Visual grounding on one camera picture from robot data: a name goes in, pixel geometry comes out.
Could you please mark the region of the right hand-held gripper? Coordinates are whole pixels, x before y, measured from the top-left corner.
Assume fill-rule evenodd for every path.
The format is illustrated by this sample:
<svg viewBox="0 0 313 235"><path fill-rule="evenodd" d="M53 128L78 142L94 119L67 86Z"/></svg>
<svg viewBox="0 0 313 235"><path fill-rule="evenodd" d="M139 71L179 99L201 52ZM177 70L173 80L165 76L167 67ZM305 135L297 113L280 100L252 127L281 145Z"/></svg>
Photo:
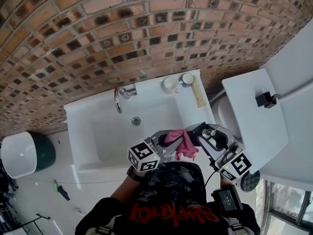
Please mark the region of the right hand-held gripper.
<svg viewBox="0 0 313 235"><path fill-rule="evenodd" d="M201 147L210 157L211 166L227 179L239 179L252 167L243 147L226 128L203 122L185 131L192 144Z"/></svg>

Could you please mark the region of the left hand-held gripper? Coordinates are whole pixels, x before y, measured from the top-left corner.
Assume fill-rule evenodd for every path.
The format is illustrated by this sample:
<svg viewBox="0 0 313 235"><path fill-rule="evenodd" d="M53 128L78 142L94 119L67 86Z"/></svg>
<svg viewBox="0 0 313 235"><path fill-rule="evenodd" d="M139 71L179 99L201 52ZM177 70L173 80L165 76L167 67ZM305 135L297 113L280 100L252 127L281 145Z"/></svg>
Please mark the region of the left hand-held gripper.
<svg viewBox="0 0 313 235"><path fill-rule="evenodd" d="M138 144L129 147L128 160L137 172L154 170L159 164L172 162L183 137L174 138L166 143L169 130L158 131L151 137L140 140Z"/></svg>

